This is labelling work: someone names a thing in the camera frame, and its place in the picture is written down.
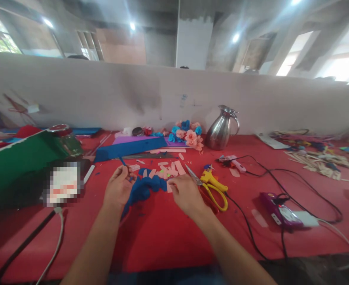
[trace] pink paper flower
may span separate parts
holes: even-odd
[[[177,130],[176,131],[176,137],[182,139],[185,135],[185,132],[183,130]]]
[[[190,125],[190,128],[194,131],[198,126],[200,126],[200,123],[196,122]]]
[[[198,151],[201,151],[202,148],[203,148],[203,144],[201,144],[200,142],[197,143],[197,146],[195,147],[195,149],[198,150]]]
[[[163,136],[167,137],[169,135],[169,132],[165,128],[161,128],[158,133],[162,133]]]
[[[195,141],[195,142],[197,142],[197,134],[194,131],[189,130],[189,131],[186,132],[185,140],[186,141]]]
[[[197,141],[186,141],[186,145],[190,146],[191,148],[196,148]]]

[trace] power cord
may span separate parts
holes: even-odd
[[[331,223],[325,221],[325,220],[322,220],[320,218],[317,218],[317,220],[319,222],[324,222],[325,224],[328,224],[329,226],[331,226],[333,229],[335,229],[337,231],[337,233],[339,233],[343,238],[344,240],[349,244],[349,240],[347,239],[347,237],[345,237],[345,235],[343,233],[341,233],[341,231],[339,229],[337,229],[335,226],[333,226]],[[349,269],[349,264],[348,265],[345,265],[345,266],[341,266],[341,267],[338,267],[337,268],[338,270],[346,270],[346,269]]]
[[[286,171],[286,172],[291,172],[291,173],[294,173],[296,175],[298,175],[316,194],[317,196],[319,196],[320,198],[322,198],[324,201],[326,201],[329,205],[331,205],[336,211],[337,213],[339,214],[339,217],[334,220],[334,221],[324,221],[330,225],[332,224],[335,224],[335,223],[338,223],[338,222],[341,222],[343,220],[343,214],[342,212],[338,209],[337,206],[335,206],[332,202],[330,202],[329,200],[327,200],[324,196],[322,196],[313,186],[311,186],[300,174],[298,174],[297,172],[294,172],[294,171],[291,171],[291,170],[288,170],[288,169],[281,169],[281,168],[274,168],[274,169],[268,169],[266,168],[265,166],[263,166],[261,163],[259,163],[253,156],[251,155],[245,155],[245,156],[241,156],[239,158],[235,158],[235,159],[231,159],[231,160],[227,160],[227,161],[224,161],[222,162],[223,166],[225,167],[229,167],[230,166],[230,162],[233,161],[233,160],[237,160],[237,159],[241,159],[241,158],[245,158],[245,157],[251,157],[258,165],[260,165],[263,169],[265,169],[265,172],[261,175],[258,175],[258,174],[255,174],[255,173],[252,173],[252,172],[249,172],[249,171],[246,171],[246,173],[248,174],[251,174],[251,175],[254,175],[254,176],[257,176],[257,177],[263,177],[264,175],[266,175],[267,173],[269,173],[271,175],[271,177],[276,181],[276,183],[280,186],[280,188],[283,190],[283,193],[281,193],[280,195],[277,196],[277,199],[276,199],[276,203],[278,205],[281,205],[283,204],[284,202],[288,201],[288,200],[292,200],[295,204],[297,204],[300,208],[302,208],[304,211],[308,212],[310,215],[312,215],[313,217],[315,217],[317,220],[320,220],[320,221],[324,221],[320,218],[318,218],[316,215],[314,215],[312,212],[310,212],[309,210],[307,210],[304,206],[302,206],[299,202],[297,202],[288,192],[287,190],[285,189],[285,187],[277,180],[277,178],[273,175],[272,171]],[[250,226],[250,223],[248,222],[248,219],[245,215],[245,213],[243,212],[243,210],[241,209],[241,207],[238,206],[238,204],[227,194],[227,192],[225,193],[226,197],[228,197],[238,208],[239,210],[241,210],[245,220],[246,220],[246,224],[247,224],[247,227],[248,227],[248,231],[250,232],[250,236],[251,236],[251,239],[252,239],[252,243],[254,245],[254,248],[256,249],[256,251],[266,260],[266,261],[270,261],[270,262],[273,262],[272,260],[268,259],[267,257],[265,257],[262,252],[258,249],[256,243],[255,243],[255,239],[254,239],[254,236],[252,234],[252,230],[251,230],[251,226]],[[281,227],[281,243],[282,243],[282,246],[283,246],[283,254],[284,254],[284,259],[285,261],[287,262],[288,260],[288,254],[287,254],[287,251],[286,251],[286,246],[285,246],[285,241],[284,241],[284,232],[285,232],[285,228],[284,228],[284,217],[281,215],[281,218],[282,218],[282,227]]]
[[[45,274],[47,273],[49,267],[51,267],[53,261],[55,260],[56,256],[57,256],[57,253],[59,252],[59,249],[60,249],[60,245],[61,245],[61,240],[63,238],[63,232],[64,232],[64,216],[63,216],[63,209],[61,207],[56,207],[54,209],[54,212],[56,214],[59,214],[60,216],[60,219],[61,219],[61,230],[60,230],[60,235],[59,235],[59,241],[57,243],[57,247],[56,247],[56,250],[55,250],[55,253],[53,254],[52,256],[52,259],[51,261],[49,261],[47,267],[45,268],[43,274],[40,276],[39,280],[37,281],[36,285],[38,285],[40,283],[40,281],[43,279],[43,277],[45,276]]]
[[[58,213],[60,215],[61,218],[61,231],[60,231],[60,236],[59,236],[59,242],[57,244],[57,248],[56,251],[53,255],[53,258],[51,259],[51,261],[49,262],[47,268],[44,270],[42,276],[40,277],[38,283],[40,282],[40,280],[42,279],[42,277],[45,275],[45,273],[47,272],[48,268],[50,267],[50,265],[52,264],[54,258],[57,255],[59,246],[61,244],[61,239],[62,239],[62,235],[63,235],[63,231],[64,231],[64,217],[62,215],[62,208],[61,207],[56,207],[53,211],[51,211],[49,213],[49,215],[41,222],[40,225],[38,225],[38,227],[27,237],[27,239],[16,249],[16,251],[6,260],[6,262],[4,263],[4,265],[1,267],[0,269],[0,281],[3,277],[3,275],[5,274],[5,272],[7,271],[8,267],[10,266],[10,264],[15,260],[15,258],[27,247],[27,245],[41,232],[41,230],[47,225],[47,223],[56,215],[56,213]]]

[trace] blue paper flower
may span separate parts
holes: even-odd
[[[180,129],[180,127],[177,127],[177,126],[173,126],[173,128],[172,128],[172,133],[176,133],[176,131],[178,130],[178,129]]]
[[[175,143],[176,142],[176,136],[174,134],[170,133],[168,140]]]
[[[181,129],[183,131],[189,131],[189,129],[190,129],[190,121],[186,120],[186,121],[182,122],[181,123]]]
[[[150,134],[150,137],[163,137],[163,133],[152,133]]]
[[[197,135],[201,135],[201,133],[202,133],[201,126],[196,127],[196,129],[194,130],[194,132],[195,132]]]
[[[179,142],[179,143],[183,143],[184,140],[180,139],[179,137],[176,137],[176,140]]]

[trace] jar lid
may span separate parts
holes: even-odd
[[[64,137],[72,133],[72,129],[67,124],[54,125],[48,129],[48,132],[53,133],[58,137]]]
[[[133,137],[142,137],[143,135],[144,135],[144,132],[141,127],[136,127],[132,130]]]

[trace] stainless steel pitcher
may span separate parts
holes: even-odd
[[[221,114],[208,130],[205,138],[205,144],[214,150],[223,150],[226,147],[230,137],[230,118],[234,118],[237,121],[238,130],[236,134],[239,131],[239,122],[237,116],[235,115],[237,111],[225,105],[219,105],[218,107],[221,109]]]

